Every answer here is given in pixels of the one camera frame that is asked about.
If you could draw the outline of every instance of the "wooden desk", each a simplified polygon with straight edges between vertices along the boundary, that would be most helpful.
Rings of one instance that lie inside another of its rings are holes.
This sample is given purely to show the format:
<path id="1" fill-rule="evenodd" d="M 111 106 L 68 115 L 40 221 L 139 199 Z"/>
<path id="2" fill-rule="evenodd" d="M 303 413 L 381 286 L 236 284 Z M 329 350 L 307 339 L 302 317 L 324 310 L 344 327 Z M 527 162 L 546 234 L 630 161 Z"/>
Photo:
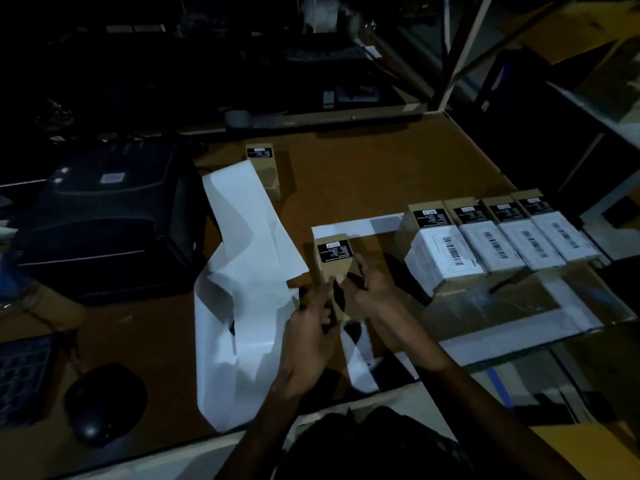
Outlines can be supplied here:
<path id="1" fill-rule="evenodd" d="M 409 203 L 514 190 L 443 114 L 426 115 L 416 123 L 269 140 L 276 150 L 283 195 L 276 210 L 310 267 L 312 226 L 402 212 Z M 245 143 L 215 145 L 198 165 L 214 169 L 240 161 Z M 211 254 L 219 243 L 217 229 L 208 226 L 206 252 Z M 373 237 L 362 239 L 359 250 L 380 252 L 379 243 Z M 290 284 L 311 282 L 305 274 Z M 3 480 L 66 476 L 215 435 L 196 405 L 191 294 L 89 309 L 78 341 L 85 368 L 121 362 L 140 375 L 149 396 L 143 418 L 132 432 L 103 449 L 78 444 L 61 404 L 74 380 L 67 370 L 46 419 L 0 432 Z"/>

